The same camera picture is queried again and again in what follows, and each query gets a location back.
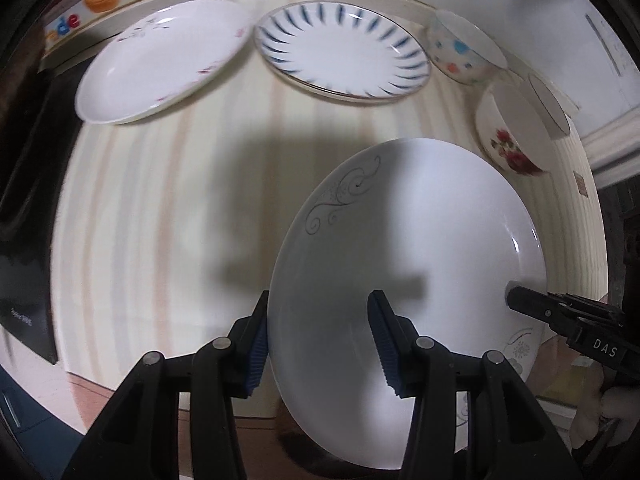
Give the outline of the white plate grey swirl pattern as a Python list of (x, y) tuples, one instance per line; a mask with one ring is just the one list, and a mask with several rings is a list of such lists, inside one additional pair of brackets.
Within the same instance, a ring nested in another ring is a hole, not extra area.
[(413, 403), (387, 385), (370, 293), (449, 350), (498, 350), (527, 376), (544, 329), (508, 308), (513, 283), (545, 290), (544, 254), (520, 196), (486, 160), (432, 139), (359, 152), (304, 203), (272, 274), (269, 354), (285, 406), (340, 460), (398, 468)]

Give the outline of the white plate blue stripes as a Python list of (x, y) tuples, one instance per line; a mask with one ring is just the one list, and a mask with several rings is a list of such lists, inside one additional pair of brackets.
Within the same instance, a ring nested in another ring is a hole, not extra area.
[(277, 75), (337, 101), (397, 101), (424, 88), (432, 72), (411, 32), (356, 4), (318, 0), (282, 6), (257, 23), (254, 41)]

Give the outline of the white bowl red flowers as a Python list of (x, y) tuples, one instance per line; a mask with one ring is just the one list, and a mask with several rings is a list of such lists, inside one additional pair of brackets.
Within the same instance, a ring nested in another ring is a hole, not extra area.
[(520, 176), (552, 170), (555, 156), (547, 128), (514, 84), (491, 81), (477, 103), (474, 120), (480, 146), (502, 170)]

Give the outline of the white bowl coloured dots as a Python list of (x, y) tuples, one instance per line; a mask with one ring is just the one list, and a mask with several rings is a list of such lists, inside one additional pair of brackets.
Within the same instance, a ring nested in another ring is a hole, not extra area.
[(479, 27), (454, 12), (433, 12), (425, 33), (432, 63), (459, 84), (484, 84), (508, 68), (502, 50)]

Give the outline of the black induction cooktop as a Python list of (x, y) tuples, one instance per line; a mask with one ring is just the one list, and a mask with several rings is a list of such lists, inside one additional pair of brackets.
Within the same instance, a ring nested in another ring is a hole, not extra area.
[(75, 142), (64, 82), (34, 66), (1, 129), (1, 326), (54, 364), (54, 216)]

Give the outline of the white plate pink floral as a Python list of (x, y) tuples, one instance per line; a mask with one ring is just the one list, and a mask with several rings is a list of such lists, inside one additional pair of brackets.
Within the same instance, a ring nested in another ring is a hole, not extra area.
[(198, 91), (250, 38), (254, 18), (229, 0), (191, 0), (156, 11), (113, 39), (91, 62), (75, 96), (83, 122), (120, 125)]

